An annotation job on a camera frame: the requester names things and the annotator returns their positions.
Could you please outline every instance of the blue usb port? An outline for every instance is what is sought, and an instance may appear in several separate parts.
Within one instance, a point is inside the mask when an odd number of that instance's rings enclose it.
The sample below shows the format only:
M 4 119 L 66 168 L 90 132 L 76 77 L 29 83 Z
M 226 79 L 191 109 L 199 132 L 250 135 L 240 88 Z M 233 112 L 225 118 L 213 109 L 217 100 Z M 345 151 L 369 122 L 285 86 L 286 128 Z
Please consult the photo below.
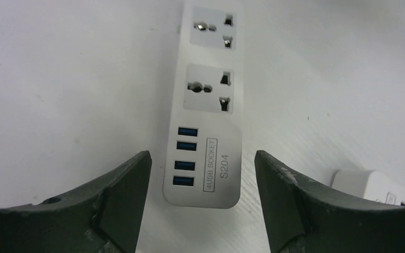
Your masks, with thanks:
M 175 170 L 195 170 L 195 163 L 175 161 Z
M 198 136 L 198 129 L 194 128 L 178 128 L 178 135 Z
M 173 185 L 175 186 L 193 186 L 194 178 L 189 177 L 173 177 Z
M 176 143 L 176 149 L 196 151 L 196 143 L 178 141 L 178 143 Z

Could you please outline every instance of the socket panel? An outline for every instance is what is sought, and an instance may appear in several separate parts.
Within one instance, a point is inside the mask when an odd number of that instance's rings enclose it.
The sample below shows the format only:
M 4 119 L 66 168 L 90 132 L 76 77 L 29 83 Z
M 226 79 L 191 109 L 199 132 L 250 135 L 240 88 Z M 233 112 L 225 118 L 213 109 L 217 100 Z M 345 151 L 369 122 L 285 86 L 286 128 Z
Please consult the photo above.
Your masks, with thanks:
M 234 105 L 230 102 L 234 98 L 233 70 L 190 64 L 187 67 L 186 84 L 185 109 L 233 112 Z
M 224 27 L 229 15 L 232 26 Z M 240 198 L 242 17 L 236 0 L 185 3 L 163 180 L 164 197 L 175 206 L 225 209 Z M 195 29 L 195 22 L 207 30 Z M 232 37 L 230 47 L 223 36 Z

